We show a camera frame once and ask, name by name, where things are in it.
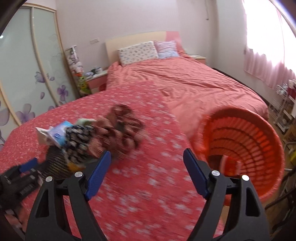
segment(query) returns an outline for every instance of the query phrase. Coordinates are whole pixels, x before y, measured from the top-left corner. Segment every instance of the baseboard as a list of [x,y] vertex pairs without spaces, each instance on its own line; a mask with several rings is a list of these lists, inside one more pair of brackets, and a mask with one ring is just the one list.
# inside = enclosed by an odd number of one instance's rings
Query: baseboard
[[[242,84],[242,85],[244,85],[244,86],[246,86],[246,87],[248,87],[249,89],[251,89],[249,86],[247,86],[247,85],[245,85],[243,82],[241,82],[241,81],[239,81],[238,79],[236,79],[236,78],[234,78],[234,77],[232,77],[231,75],[229,75],[229,74],[227,74],[227,73],[224,73],[223,71],[221,71],[221,70],[218,70],[218,69],[216,69],[216,68],[212,68],[212,69],[214,69],[214,70],[216,70],[216,71],[218,71],[218,72],[220,72],[221,74],[223,74],[223,75],[226,75],[227,77],[230,77],[230,78],[232,78],[233,80],[235,80],[235,81],[237,81],[238,83],[240,83],[240,84]],[[255,90],[252,90],[252,91],[254,91],[268,106],[269,106],[269,102],[265,99],[265,98],[263,98],[261,95],[259,95]]]

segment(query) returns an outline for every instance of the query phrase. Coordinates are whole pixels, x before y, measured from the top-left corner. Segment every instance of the blue gripper pad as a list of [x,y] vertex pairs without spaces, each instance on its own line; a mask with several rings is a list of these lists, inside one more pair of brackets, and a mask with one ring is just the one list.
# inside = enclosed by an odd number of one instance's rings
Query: blue gripper pad
[[106,151],[101,157],[100,162],[94,169],[92,175],[88,180],[87,191],[84,194],[85,199],[89,201],[93,196],[95,196],[103,182],[106,172],[111,164],[111,153]]
[[[191,152],[190,149],[186,149],[183,153],[183,161],[187,168],[187,171],[190,175],[190,178],[195,186],[195,189],[198,194],[202,195],[203,198],[207,198],[209,193],[209,190],[207,188],[207,178],[201,171],[200,167],[197,164],[197,159],[194,156],[194,154]],[[207,165],[203,161],[198,161],[200,165]]]
[[35,167],[37,165],[38,165],[38,159],[36,157],[34,157],[33,159],[31,159],[27,163],[20,165],[19,172],[23,173],[23,172],[29,171],[30,169],[32,169],[33,167]]

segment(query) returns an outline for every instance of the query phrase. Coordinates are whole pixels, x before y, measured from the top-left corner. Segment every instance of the white wall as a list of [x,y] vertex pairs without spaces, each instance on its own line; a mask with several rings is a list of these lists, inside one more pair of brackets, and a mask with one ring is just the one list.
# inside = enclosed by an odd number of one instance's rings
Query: white wall
[[35,3],[45,7],[57,9],[56,0],[27,0],[26,3]]
[[[64,48],[77,45],[85,70],[109,66],[105,40],[150,31],[180,31],[188,53],[210,56],[204,0],[56,0]],[[91,45],[89,41],[100,38]]]
[[256,91],[267,101],[276,98],[275,91],[260,79],[243,70],[247,26],[241,0],[215,0],[218,11],[218,37],[213,42],[213,67],[231,75]]

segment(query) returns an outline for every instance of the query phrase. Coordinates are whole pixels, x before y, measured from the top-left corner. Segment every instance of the window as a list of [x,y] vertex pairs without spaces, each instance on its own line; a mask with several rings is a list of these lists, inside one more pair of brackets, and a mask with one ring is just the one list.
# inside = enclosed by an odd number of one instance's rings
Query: window
[[283,63],[296,73],[296,38],[269,0],[243,0],[247,16],[247,47],[265,54],[273,66]]

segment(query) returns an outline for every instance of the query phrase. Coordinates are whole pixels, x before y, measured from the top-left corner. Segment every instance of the white floral pillow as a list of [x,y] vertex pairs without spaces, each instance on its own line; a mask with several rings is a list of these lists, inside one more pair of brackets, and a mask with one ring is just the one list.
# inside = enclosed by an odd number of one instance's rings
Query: white floral pillow
[[118,50],[118,55],[122,66],[144,60],[158,59],[158,54],[153,41],[121,48]]

